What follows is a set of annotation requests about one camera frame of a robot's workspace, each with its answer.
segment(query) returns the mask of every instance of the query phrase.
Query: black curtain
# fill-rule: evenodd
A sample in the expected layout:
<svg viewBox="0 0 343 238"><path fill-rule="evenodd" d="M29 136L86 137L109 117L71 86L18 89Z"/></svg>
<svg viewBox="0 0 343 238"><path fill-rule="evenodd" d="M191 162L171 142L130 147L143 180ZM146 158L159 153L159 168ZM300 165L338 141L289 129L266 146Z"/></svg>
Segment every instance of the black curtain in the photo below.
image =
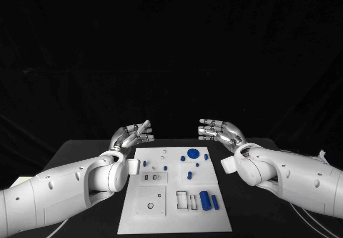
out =
<svg viewBox="0 0 343 238"><path fill-rule="evenodd" d="M0 183L70 139L150 119L156 138L233 122L341 164L343 2L8 1L0 8Z"/></svg>

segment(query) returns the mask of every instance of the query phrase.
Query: white robotic arm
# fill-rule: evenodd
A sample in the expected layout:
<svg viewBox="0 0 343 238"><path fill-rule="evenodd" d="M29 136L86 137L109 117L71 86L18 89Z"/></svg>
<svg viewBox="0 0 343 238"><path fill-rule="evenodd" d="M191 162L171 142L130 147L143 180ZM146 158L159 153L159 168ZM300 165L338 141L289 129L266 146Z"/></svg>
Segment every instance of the white robotic arm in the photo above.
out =
<svg viewBox="0 0 343 238"><path fill-rule="evenodd" d="M155 140L146 135L150 121L120 128L110 150L98 157L52 168L0 191L0 238L62 222L119 192L140 161L127 160L127 149Z"/></svg>
<svg viewBox="0 0 343 238"><path fill-rule="evenodd" d="M224 143L234 156L222 160L227 173L238 171L251 186L316 213L343 218L343 172L325 157L274 151L248 143L238 128L218 120L201 120L201 140Z"/></svg>

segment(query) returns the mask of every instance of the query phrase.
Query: cable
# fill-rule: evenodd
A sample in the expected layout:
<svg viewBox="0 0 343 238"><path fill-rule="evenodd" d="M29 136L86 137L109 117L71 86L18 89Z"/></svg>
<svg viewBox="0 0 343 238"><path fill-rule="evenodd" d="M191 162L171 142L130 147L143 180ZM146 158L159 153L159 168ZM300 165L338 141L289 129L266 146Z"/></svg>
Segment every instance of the cable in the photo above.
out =
<svg viewBox="0 0 343 238"><path fill-rule="evenodd" d="M312 224L307 222L307 220L306 220L305 218L303 218L303 220L306 221L307 225L313 228L313 230L315 230L323 237L329 238L329 237L312 226Z"/></svg>
<svg viewBox="0 0 343 238"><path fill-rule="evenodd" d="M313 218L313 216L309 214L309 212L306 211L306 209L303 208L306 214L310 216L310 218L318 222L318 224L322 226L322 228L336 237L341 238L339 236L336 236L328 229L326 227L319 223L319 221Z"/></svg>
<svg viewBox="0 0 343 238"><path fill-rule="evenodd" d="M62 224L60 225L60 227L55 229L55 231L51 233L51 235L47 238L51 238L55 233L60 231L61 227L64 226L64 224L67 223L68 219L62 222Z"/></svg>

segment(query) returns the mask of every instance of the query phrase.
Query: black table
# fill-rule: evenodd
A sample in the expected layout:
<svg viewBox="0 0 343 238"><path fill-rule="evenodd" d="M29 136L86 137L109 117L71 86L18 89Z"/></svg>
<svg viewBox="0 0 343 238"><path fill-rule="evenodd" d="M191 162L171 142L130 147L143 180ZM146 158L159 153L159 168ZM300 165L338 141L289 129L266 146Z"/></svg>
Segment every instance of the black table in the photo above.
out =
<svg viewBox="0 0 343 238"><path fill-rule="evenodd" d="M266 138L251 138L250 142L263 147L279 150L273 140ZM61 165L74 163L88 158L100 156L109 149L110 140L70 140L61 147L45 170ZM293 238L313 237L322 235L310 228L303 221L292 205L282 200L273 193L257 186L250 186L241 179L238 173L225 174L221 160L228 158L233 153L217 141L201 141L198 139L158 139L155 142L143 143L136 146L129 155L135 158L137 147L208 147L218 183L221 187L225 207L233 225L231 233L185 233L185 234L142 234L119 235L119 225L124 206L127 184L123 190L111 198L100 202L88 210L77 214L67 221L65 225L54 235L54 238L155 238L155 237L261 237L261 238ZM343 226L338 218L310 213L329 230L343 237ZM42 227L21 234L13 238L47 238L60 224Z"/></svg>

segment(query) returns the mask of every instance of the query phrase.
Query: blue round disk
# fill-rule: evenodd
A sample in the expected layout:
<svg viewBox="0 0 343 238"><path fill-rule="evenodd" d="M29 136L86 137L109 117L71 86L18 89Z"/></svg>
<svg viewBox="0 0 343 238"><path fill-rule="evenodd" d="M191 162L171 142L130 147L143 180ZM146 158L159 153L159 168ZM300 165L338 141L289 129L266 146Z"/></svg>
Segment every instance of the blue round disk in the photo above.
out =
<svg viewBox="0 0 343 238"><path fill-rule="evenodd" d="M188 156L189 156L189 158L196 159L199 157L199 150L189 149L188 150Z"/></svg>

